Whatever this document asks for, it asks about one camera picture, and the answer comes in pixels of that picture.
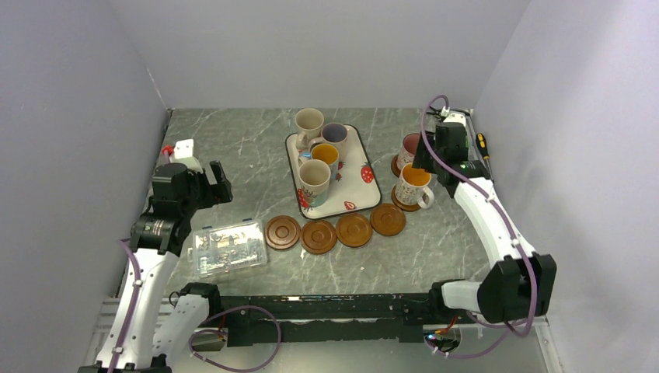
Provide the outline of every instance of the clear plastic box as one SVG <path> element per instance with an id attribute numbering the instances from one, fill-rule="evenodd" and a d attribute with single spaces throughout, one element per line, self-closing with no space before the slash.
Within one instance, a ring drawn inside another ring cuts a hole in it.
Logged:
<path id="1" fill-rule="evenodd" d="M 201 229 L 194 232 L 193 240 L 194 272 L 197 276 L 267 263 L 263 229 L 258 221 Z"/>

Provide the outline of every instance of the mug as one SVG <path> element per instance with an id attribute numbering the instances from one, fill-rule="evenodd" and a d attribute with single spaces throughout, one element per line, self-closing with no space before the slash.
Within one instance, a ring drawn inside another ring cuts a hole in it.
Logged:
<path id="1" fill-rule="evenodd" d="M 298 157 L 298 167 L 311 159 L 319 159 L 329 166 L 332 172 L 332 180 L 336 178 L 339 171 L 339 151 L 330 144 L 320 144 L 313 147 L 311 152 L 302 152 Z"/>
<path id="2" fill-rule="evenodd" d="M 339 151 L 339 161 L 346 159 L 348 153 L 348 129 L 341 123 L 328 123 L 320 131 L 320 137 L 309 142 L 309 149 L 317 144 L 329 144 Z"/>
<path id="3" fill-rule="evenodd" d="M 312 159 L 300 166 L 302 198 L 310 207 L 318 207 L 327 200 L 332 172 L 327 163 Z"/>
<path id="4" fill-rule="evenodd" d="M 295 114 L 295 126 L 298 128 L 298 139 L 295 141 L 297 149 L 309 148 L 309 140 L 317 138 L 323 128 L 325 117 L 317 109 L 306 108 Z"/>
<path id="5" fill-rule="evenodd" d="M 419 139 L 421 138 L 420 134 L 408 134 L 403 139 L 403 146 L 398 153 L 398 159 L 396 160 L 396 167 L 398 169 L 403 169 L 407 163 L 412 163 L 414 160 L 414 154 L 417 153 L 417 146 L 419 145 Z"/>
<path id="6" fill-rule="evenodd" d="M 423 169 L 415 169 L 412 163 L 407 163 L 401 169 L 396 183 L 396 199 L 401 204 L 409 206 L 418 204 L 421 208 L 429 208 L 434 202 L 434 194 L 428 187 L 430 182 L 430 173 Z"/>

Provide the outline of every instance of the screwdriver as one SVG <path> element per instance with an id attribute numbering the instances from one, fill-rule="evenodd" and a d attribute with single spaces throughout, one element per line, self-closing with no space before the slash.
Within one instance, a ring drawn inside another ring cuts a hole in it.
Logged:
<path id="1" fill-rule="evenodd" d="M 490 168 L 490 153 L 487 151 L 487 140 L 485 139 L 484 134 L 478 133 L 476 135 L 476 147 L 478 148 L 478 152 L 480 153 L 480 156 L 483 157 L 483 161 L 485 162 L 485 166 L 487 167 L 487 172 L 490 173 L 490 178 L 491 178 L 492 169 Z"/>

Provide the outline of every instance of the yellow mug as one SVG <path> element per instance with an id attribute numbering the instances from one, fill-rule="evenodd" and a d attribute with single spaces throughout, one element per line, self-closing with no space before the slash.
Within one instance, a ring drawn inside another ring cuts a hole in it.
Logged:
<path id="1" fill-rule="evenodd" d="M 325 162 L 332 172 L 332 180 L 336 179 L 339 171 L 339 150 L 330 144 L 319 144 L 313 147 L 311 152 L 302 152 L 298 157 L 298 167 L 311 159 Z"/>

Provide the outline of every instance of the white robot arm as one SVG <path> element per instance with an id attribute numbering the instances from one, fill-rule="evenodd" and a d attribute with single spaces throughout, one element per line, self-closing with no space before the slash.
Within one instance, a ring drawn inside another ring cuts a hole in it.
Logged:
<path id="1" fill-rule="evenodd" d="M 194 330 L 210 315 L 221 312 L 217 286 L 192 283 L 180 292 L 174 312 L 154 335 L 162 295 L 179 261 L 190 219 L 198 209 L 230 202 L 231 183 L 219 162 L 211 162 L 216 184 L 208 182 L 193 157 L 193 140 L 176 143 L 169 161 L 155 169 L 148 209 L 131 229 L 127 251 L 131 266 L 119 309 L 96 364 L 78 373 L 142 371 L 170 373 L 171 358 L 179 355 Z"/>
<path id="2" fill-rule="evenodd" d="M 526 318 L 533 302 L 534 315 L 545 315 L 556 263 L 550 255 L 539 255 L 526 241 L 499 201 L 489 170 L 480 159 L 469 159 L 469 115 L 444 109 L 439 117 L 435 132 L 425 132 L 434 155 L 420 141 L 413 166 L 436 173 L 449 196 L 465 211 L 483 242 L 490 272 L 483 282 L 435 283 L 431 297 L 438 309 L 465 309 L 489 322 Z"/>

